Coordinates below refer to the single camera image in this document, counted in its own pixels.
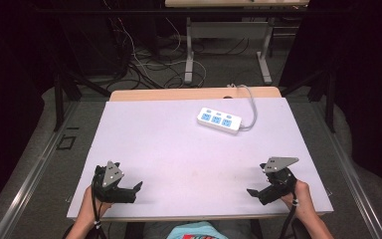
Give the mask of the person's right hand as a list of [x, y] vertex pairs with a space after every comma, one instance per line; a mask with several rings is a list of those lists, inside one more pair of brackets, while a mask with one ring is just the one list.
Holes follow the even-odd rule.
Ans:
[[315, 209], [312, 205], [312, 199], [307, 183], [298, 180], [295, 184], [294, 193], [290, 193], [282, 197], [282, 202], [292, 208], [293, 199], [297, 199], [297, 207], [295, 209], [295, 217], [301, 222], [308, 222], [315, 215]]

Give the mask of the white power strip blue sockets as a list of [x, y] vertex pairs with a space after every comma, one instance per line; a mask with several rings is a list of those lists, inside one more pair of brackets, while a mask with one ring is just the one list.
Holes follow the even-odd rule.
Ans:
[[197, 123], [223, 132], [237, 134], [240, 130], [242, 119], [231, 114], [202, 108], [197, 115]]

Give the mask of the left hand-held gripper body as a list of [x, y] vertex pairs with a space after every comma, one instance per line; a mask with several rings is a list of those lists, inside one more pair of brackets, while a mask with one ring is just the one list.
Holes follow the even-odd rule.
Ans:
[[137, 186], [119, 188], [124, 177], [118, 162], [109, 161], [106, 166], [97, 166], [92, 180], [92, 196], [100, 202], [133, 203], [136, 199]]

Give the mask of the white desk with metal legs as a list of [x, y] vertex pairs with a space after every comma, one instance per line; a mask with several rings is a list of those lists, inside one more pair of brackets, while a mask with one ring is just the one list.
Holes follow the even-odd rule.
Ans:
[[[297, 10], [306, 6], [310, 0], [165, 0], [165, 6], [173, 10]], [[259, 39], [263, 41], [257, 53], [262, 80], [270, 85], [273, 80], [266, 61], [270, 41], [273, 36], [275, 17], [263, 17], [262, 21], [243, 21], [235, 16], [233, 20], [215, 20], [213, 14], [204, 14], [209, 20], [197, 21], [195, 17], [186, 18], [187, 59], [184, 83], [193, 80], [194, 39]]]

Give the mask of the white table mat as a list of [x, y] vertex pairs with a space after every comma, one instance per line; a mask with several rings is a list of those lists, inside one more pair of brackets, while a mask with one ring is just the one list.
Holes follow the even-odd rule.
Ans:
[[[197, 123], [202, 108], [242, 119], [237, 134]], [[260, 167], [272, 156], [297, 157], [295, 177], [309, 184], [314, 207], [333, 207], [284, 98], [109, 102], [105, 105], [76, 193], [68, 210], [79, 212], [98, 165], [118, 162], [123, 188], [140, 181], [132, 204], [115, 204], [108, 220], [150, 221], [250, 218], [286, 214], [247, 188], [268, 186]]]

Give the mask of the person's left hand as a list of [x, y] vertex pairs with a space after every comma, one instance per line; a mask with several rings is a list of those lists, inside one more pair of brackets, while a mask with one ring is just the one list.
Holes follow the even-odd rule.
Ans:
[[112, 206], [111, 203], [100, 202], [92, 198], [92, 189], [88, 187], [84, 193], [83, 202], [76, 223], [82, 228], [91, 229], [96, 221], [95, 210], [103, 216]]

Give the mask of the aluminium floor rail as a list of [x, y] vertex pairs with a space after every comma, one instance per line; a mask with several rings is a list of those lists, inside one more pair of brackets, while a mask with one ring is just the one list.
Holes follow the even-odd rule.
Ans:
[[356, 171], [355, 164], [350, 158], [350, 130], [344, 120], [337, 119], [339, 114], [335, 112], [336, 108], [332, 112], [332, 123], [328, 124], [325, 119], [325, 104], [323, 102], [313, 103], [312, 107], [336, 153], [339, 169], [371, 238], [382, 239], [382, 225], [362, 186], [361, 177]]
[[[73, 224], [67, 213], [85, 161], [88, 136], [79, 120], [81, 103], [70, 103], [66, 121], [53, 130], [46, 108], [14, 173], [0, 195], [0, 239], [61, 239]], [[63, 135], [76, 137], [57, 150]]]

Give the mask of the black floor hatch frame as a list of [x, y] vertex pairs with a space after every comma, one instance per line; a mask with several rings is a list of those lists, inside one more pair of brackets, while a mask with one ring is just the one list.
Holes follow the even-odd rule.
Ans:
[[57, 143], [57, 150], [70, 150], [76, 141], [75, 136], [63, 135]]

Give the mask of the person's light blue shirt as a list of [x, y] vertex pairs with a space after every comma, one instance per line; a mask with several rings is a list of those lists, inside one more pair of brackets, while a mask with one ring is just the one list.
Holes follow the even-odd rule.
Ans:
[[257, 239], [249, 220], [146, 223], [143, 239]]

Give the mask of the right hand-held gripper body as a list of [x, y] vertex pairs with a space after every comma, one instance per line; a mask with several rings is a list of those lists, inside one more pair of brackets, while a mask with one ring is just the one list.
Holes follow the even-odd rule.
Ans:
[[297, 157], [273, 156], [267, 162], [260, 164], [263, 173], [271, 184], [259, 192], [259, 199], [263, 205], [274, 202], [294, 191], [296, 178], [288, 167], [297, 162]]

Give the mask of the black metal stand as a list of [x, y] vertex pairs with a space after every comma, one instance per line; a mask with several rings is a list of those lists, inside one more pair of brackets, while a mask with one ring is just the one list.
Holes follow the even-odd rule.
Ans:
[[83, 95], [78, 85], [84, 85], [107, 98], [111, 95], [110, 91], [77, 73], [72, 71], [56, 73], [54, 76], [56, 110], [56, 124], [54, 131], [58, 131], [65, 122], [64, 97], [67, 97], [69, 101], [74, 102], [78, 102], [82, 98]]
[[334, 128], [334, 100], [335, 100], [335, 84], [336, 72], [333, 70], [318, 70], [308, 77], [290, 85], [281, 90], [283, 97], [296, 91], [302, 86], [312, 84], [307, 94], [310, 102], [319, 102], [325, 97], [324, 121], [331, 132], [335, 132]]

